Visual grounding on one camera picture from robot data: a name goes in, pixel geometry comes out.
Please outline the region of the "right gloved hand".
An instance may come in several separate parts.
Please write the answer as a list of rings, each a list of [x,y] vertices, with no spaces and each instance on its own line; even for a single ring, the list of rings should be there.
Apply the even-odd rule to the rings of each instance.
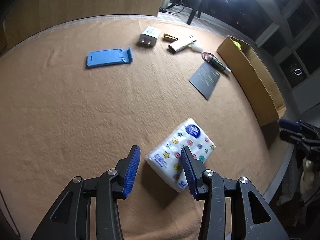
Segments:
[[[319,171],[314,172],[314,163],[303,159],[303,172],[300,178],[300,194],[304,206],[319,199]]]

